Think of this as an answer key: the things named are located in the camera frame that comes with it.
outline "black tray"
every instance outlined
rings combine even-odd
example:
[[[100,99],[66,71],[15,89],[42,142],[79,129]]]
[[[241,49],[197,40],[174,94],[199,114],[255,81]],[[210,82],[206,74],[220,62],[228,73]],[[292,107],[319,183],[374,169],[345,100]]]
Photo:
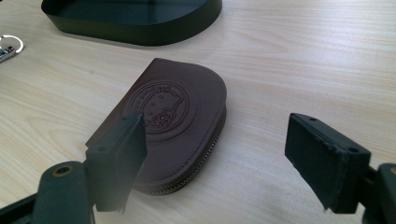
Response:
[[[41,9],[65,33],[160,46],[202,32],[221,5],[221,0],[44,0]]]

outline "keychain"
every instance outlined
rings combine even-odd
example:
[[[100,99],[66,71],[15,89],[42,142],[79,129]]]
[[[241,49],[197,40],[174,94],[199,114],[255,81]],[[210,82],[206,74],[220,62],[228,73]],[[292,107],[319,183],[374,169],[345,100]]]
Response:
[[[14,38],[14,39],[18,40],[20,42],[20,47],[18,49],[15,49],[13,46],[9,46],[9,47],[2,49],[2,47],[0,45],[0,63],[2,63],[3,61],[5,61],[7,59],[14,57],[18,53],[20,53],[23,49],[23,42],[16,36],[2,35],[2,36],[0,36],[0,43],[1,43],[1,40],[5,39],[5,38]]]

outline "circular emblem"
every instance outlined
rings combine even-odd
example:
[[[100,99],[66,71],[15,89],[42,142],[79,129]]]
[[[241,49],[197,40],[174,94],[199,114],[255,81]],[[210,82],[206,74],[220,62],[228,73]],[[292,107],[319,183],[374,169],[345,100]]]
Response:
[[[145,114],[146,133],[165,133],[186,117],[189,98],[175,83],[156,82],[141,88],[128,106]]]

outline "table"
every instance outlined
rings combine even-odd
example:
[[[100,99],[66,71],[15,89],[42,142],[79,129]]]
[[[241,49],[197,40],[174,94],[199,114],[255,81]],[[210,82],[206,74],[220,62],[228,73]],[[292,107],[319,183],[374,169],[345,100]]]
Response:
[[[0,2],[0,35],[26,48],[0,64],[0,207],[41,174],[84,161],[85,142],[154,58],[197,63],[228,89],[228,118],[204,169],[167,196],[133,190],[102,223],[361,223],[323,212],[284,156],[289,114],[331,125],[396,162],[396,2],[223,0],[188,40],[139,47],[58,31],[40,0]]]

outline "leather surface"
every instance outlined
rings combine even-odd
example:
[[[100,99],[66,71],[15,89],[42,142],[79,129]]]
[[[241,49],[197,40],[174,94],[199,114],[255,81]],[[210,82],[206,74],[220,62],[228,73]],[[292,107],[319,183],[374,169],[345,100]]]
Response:
[[[179,185],[197,168],[225,120],[227,91],[213,71],[155,59],[87,142],[117,119],[144,112],[148,155],[134,187],[146,193]]]

